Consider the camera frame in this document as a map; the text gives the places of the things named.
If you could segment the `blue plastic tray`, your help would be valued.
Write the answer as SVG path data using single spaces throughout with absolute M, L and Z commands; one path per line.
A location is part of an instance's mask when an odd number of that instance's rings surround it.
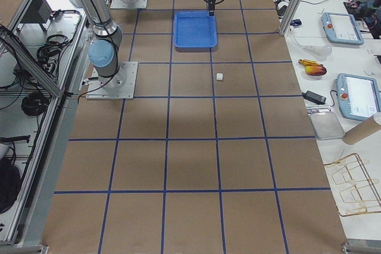
M 173 26 L 176 48 L 207 49 L 218 44 L 216 18 L 208 11 L 178 11 Z

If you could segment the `cardboard tube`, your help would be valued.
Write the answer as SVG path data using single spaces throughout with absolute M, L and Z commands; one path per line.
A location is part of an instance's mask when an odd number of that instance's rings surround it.
M 380 131 L 379 112 L 347 131 L 342 140 L 348 145 L 354 145 L 378 131 Z

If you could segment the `small white block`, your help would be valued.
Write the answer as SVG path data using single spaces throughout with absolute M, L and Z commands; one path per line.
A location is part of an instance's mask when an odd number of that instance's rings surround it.
M 223 81 L 223 79 L 224 79 L 223 73 L 217 73 L 216 74 L 216 80 L 217 81 Z

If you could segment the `orange handled tool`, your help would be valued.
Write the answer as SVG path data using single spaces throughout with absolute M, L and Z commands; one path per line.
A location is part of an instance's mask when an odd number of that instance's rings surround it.
M 314 65 L 319 65 L 318 62 L 316 61 L 312 61 L 312 60 L 308 60 L 308 59 L 299 59 L 298 60 L 298 63 L 303 65 L 304 67 L 307 67 L 307 66 L 314 66 Z

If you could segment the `lower teach pendant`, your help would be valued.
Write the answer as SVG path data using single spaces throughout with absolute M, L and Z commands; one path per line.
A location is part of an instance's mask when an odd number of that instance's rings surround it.
M 380 93 L 376 79 L 340 73 L 336 78 L 336 88 L 343 117 L 365 121 L 380 112 Z

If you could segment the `red yellow mango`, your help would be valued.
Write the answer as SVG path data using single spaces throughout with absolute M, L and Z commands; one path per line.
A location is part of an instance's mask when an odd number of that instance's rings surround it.
M 323 65 L 307 65 L 304 67 L 305 73 L 309 76 L 323 76 L 327 73 Z

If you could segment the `teach pendant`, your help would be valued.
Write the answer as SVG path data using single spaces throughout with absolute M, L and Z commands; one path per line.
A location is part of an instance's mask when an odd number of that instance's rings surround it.
M 380 93 L 376 79 L 340 73 L 336 78 L 336 88 L 343 117 L 365 121 L 380 112 Z
M 323 30 L 329 42 L 346 45 L 364 43 L 356 20 L 351 14 L 324 12 L 321 16 Z

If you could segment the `black power adapter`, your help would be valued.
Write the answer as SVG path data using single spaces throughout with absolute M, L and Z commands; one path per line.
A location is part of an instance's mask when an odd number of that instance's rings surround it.
M 302 96 L 305 100 L 310 101 L 317 105 L 324 105 L 326 103 L 326 97 L 319 95 L 317 93 L 314 93 L 310 90 L 306 92 L 302 92 Z

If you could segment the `upper teach pendant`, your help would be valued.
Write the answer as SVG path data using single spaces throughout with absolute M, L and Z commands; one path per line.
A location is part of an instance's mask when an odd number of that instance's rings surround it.
M 323 30 L 329 42 L 346 45 L 364 43 L 356 20 L 351 14 L 324 12 L 321 16 Z

